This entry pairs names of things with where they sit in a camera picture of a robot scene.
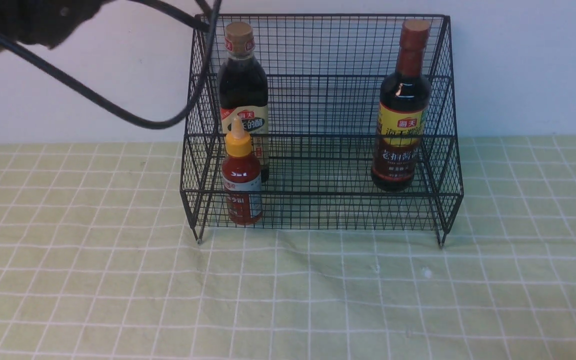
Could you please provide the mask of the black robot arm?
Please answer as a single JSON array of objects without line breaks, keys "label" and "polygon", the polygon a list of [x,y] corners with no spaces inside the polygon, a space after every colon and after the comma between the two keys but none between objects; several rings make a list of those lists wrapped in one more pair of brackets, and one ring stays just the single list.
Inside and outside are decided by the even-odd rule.
[{"label": "black robot arm", "polygon": [[0,0],[0,34],[53,49],[99,13],[107,0]]}]

